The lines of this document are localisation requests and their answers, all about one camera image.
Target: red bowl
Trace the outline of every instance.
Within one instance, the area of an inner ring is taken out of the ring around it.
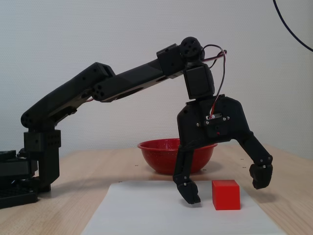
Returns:
[[[172,175],[175,169],[179,144],[179,139],[163,139],[142,142],[138,144],[138,148],[141,149],[142,155],[148,165],[156,172]],[[217,146],[217,144],[208,145],[195,150],[191,173],[198,172],[209,162],[215,146]]]

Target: wooden table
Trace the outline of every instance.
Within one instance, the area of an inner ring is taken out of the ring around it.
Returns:
[[[274,157],[274,172],[265,189],[253,188],[248,172],[252,161],[237,145],[218,145],[192,179],[235,179],[287,234],[313,235],[313,161],[266,149]],[[155,173],[136,148],[77,151],[61,159],[60,171],[51,192],[39,202],[0,210],[1,235],[78,235],[112,183],[172,180]]]

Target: red cube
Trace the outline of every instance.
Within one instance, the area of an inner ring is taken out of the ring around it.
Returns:
[[[240,189],[234,180],[212,180],[212,197],[216,210],[240,210]]]

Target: electrical wire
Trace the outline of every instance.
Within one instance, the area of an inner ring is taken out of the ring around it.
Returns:
[[[217,54],[217,56],[209,57],[209,58],[203,59],[203,60],[201,60],[201,61],[202,61],[202,62],[208,62],[208,61],[214,60],[213,63],[215,63],[217,59],[222,58],[222,57],[223,57],[223,53],[220,52],[220,53]]]
[[[275,5],[275,8],[276,8],[276,11],[278,13],[278,16],[280,18],[280,20],[282,21],[282,23],[284,24],[284,26],[286,27],[286,29],[289,31],[289,33],[302,45],[304,46],[306,49],[310,50],[313,52],[313,49],[309,46],[307,46],[304,42],[302,42],[292,31],[291,29],[288,27],[288,25],[286,24],[286,22],[284,21],[282,15],[280,14],[280,11],[278,9],[278,6],[277,6],[277,3],[276,3],[276,0],[273,0],[273,3]]]
[[[222,81],[221,81],[220,87],[219,87],[219,89],[218,89],[218,91],[217,91],[217,93],[216,93],[216,98],[215,98],[215,100],[214,100],[214,102],[213,102],[213,105],[212,105],[212,108],[211,108],[210,118],[212,118],[212,115],[213,115],[213,113],[214,113],[215,103],[216,103],[217,99],[219,98],[219,94],[220,94],[222,85],[223,85],[223,83],[224,83],[224,78],[225,78],[225,65],[226,65],[226,53],[225,53],[225,51],[224,51],[220,46],[215,45],[215,44],[208,44],[208,45],[206,45],[205,47],[203,47],[202,51],[204,51],[204,49],[206,49],[207,47],[217,47],[217,48],[219,48],[219,49],[221,50],[220,53],[223,54],[223,58],[224,58],[224,61],[223,61],[223,77],[222,77]]]
[[[86,100],[85,103],[91,102],[91,101],[93,101],[93,98]]]

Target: black robotic arm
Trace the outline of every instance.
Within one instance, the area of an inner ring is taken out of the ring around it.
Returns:
[[[17,156],[14,151],[0,153],[0,191],[23,188],[28,197],[0,200],[0,208],[34,202],[38,192],[50,191],[50,184],[60,174],[61,132],[55,126],[87,99],[112,102],[182,74],[193,101],[178,115],[180,146],[173,180],[184,199],[190,204],[200,201],[197,186],[189,178],[194,150],[231,139],[236,139],[254,162],[250,168],[254,187],[267,187],[272,157],[249,130],[241,104],[224,95],[214,96],[212,73],[203,63],[204,51],[198,40],[186,38],[179,46],[173,44],[156,55],[157,59],[118,75],[108,65],[94,63],[28,109],[21,117],[22,125],[28,128],[24,148]],[[34,177],[37,166],[39,176]]]

